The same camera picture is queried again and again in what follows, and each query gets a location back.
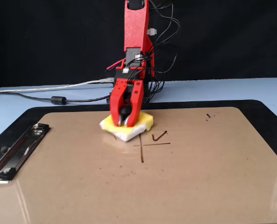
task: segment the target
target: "white cable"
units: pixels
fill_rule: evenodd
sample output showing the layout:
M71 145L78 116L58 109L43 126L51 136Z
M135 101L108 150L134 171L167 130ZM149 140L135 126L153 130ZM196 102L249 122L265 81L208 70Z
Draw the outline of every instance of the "white cable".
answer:
M48 87L48 88L36 88L36 89L21 89L21 90L0 90L0 92L23 92L23 91L49 91L49 90L61 90L65 88L71 88L75 86L85 85L85 84L92 84L92 83L113 83L114 78L104 78L100 80L93 80L88 81L85 83L73 84L73 85L65 85L59 87Z

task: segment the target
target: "red wire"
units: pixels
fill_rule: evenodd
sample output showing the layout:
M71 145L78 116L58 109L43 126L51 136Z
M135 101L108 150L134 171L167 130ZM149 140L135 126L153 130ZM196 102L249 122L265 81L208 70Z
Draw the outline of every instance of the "red wire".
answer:
M117 61L116 63L114 63L114 64L110 65L109 67L107 67L107 68L106 68L106 70L108 70L108 69L110 69L110 68L112 68L112 67L116 66L118 63L121 63L124 59L126 59L126 58L123 58L123 59L121 59L121 60Z

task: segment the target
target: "ink mark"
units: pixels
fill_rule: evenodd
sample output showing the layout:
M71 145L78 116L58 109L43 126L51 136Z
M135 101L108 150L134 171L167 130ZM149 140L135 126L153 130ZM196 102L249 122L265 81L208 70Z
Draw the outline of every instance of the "ink mark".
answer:
M152 134L153 141L158 141L158 140L161 139L161 137L164 136L166 133L167 133L167 131L163 132L163 134L160 135L157 139L155 139L155 136Z
M142 145L142 146L158 146L158 145L169 145L170 142L168 143L157 143L157 144L145 144L145 145Z
M139 143L140 143L140 155L141 155L141 160L143 163L144 161L143 161L143 151L142 151L142 137L140 134L139 134Z

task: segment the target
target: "black backdrop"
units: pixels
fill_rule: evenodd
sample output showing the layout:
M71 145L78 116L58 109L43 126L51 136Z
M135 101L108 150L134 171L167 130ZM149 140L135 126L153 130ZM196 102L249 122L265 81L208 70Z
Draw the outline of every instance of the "black backdrop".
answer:
M0 0L0 86L113 76L123 11L123 0ZM165 80L277 77L277 0L175 0L174 17L181 34L155 56L168 68L179 53ZM167 25L150 13L149 27Z

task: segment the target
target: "brown clipboard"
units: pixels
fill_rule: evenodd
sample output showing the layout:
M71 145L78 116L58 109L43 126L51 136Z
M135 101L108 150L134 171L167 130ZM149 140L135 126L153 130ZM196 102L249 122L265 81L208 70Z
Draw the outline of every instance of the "brown clipboard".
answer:
M127 143L100 129L109 112L42 117L0 223L277 223L277 156L239 109L146 112L154 126Z

